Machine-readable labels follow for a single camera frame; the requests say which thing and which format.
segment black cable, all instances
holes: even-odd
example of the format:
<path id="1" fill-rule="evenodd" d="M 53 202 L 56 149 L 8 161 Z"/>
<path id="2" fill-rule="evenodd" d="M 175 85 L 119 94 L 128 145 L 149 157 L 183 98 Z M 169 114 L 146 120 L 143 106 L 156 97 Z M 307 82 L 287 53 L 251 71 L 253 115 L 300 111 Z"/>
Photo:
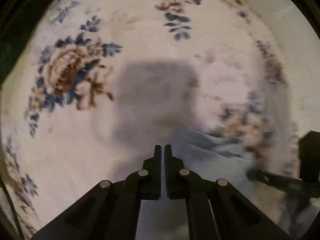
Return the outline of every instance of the black cable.
<path id="1" fill-rule="evenodd" d="M 13 215 L 13 220 L 14 220 L 14 223 L 17 227 L 17 230 L 18 230 L 18 233 L 19 233 L 19 236 L 22 240 L 25 240 L 24 238 L 24 235 L 23 235 L 23 232 L 22 232 L 22 228 L 21 228 L 21 225 L 20 225 L 20 222 L 19 222 L 19 218 L 18 218 L 18 215 L 17 215 L 17 212 L 14 208 L 14 205 L 13 205 L 13 202 L 12 202 L 12 199 L 9 195 L 9 192 L 2 180 L 2 178 L 0 177 L 0 187 L 3 189 L 3 192 L 8 200 L 8 203 L 9 203 L 9 206 L 10 206 L 10 209 L 11 209 L 11 212 L 12 212 L 12 215 Z"/>

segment silver screw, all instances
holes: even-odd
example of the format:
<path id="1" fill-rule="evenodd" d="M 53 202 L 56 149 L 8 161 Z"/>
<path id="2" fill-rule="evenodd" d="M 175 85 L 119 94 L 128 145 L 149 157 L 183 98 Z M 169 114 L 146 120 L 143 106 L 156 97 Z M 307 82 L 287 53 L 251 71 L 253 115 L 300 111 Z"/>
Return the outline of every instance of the silver screw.
<path id="1" fill-rule="evenodd" d="M 147 176 L 149 174 L 149 172 L 147 170 L 140 170 L 138 171 L 139 176 L 144 177 Z"/>
<path id="2" fill-rule="evenodd" d="M 180 173 L 182 176 L 187 176 L 187 175 L 190 174 L 190 171 L 187 170 L 187 169 L 181 169 L 181 170 L 179 171 L 179 173 Z"/>
<path id="3" fill-rule="evenodd" d="M 219 179 L 218 184 L 222 187 L 228 185 L 228 182 L 225 179 Z"/>
<path id="4" fill-rule="evenodd" d="M 102 188 L 109 187 L 110 185 L 111 185 L 111 183 L 108 180 L 103 180 L 100 182 L 100 187 L 102 187 Z"/>

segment floral tablecloth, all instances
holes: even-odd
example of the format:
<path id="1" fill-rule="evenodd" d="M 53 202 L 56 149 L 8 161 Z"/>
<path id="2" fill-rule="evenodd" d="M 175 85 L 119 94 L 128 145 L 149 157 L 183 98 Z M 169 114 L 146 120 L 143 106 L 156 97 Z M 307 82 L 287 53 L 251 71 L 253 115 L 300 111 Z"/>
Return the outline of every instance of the floral tablecloth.
<path id="1" fill-rule="evenodd" d="M 283 67 L 244 0 L 54 0 L 1 93 L 4 177 L 26 238 L 180 130 L 240 137 L 261 168 L 295 176 Z M 257 184 L 251 200 L 278 222 L 283 197 Z"/>

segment light blue cloth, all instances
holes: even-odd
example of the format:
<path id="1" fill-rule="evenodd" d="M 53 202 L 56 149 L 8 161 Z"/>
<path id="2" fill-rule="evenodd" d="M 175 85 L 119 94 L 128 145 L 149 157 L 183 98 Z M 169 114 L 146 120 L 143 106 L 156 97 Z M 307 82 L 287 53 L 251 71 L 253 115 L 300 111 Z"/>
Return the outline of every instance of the light blue cloth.
<path id="1" fill-rule="evenodd" d="M 195 131 L 183 131 L 172 144 L 174 157 L 183 160 L 186 169 L 203 179 L 226 179 L 246 198 L 254 191 L 254 184 L 246 171 L 255 166 L 252 153 L 246 152 L 240 138 L 217 138 Z"/>

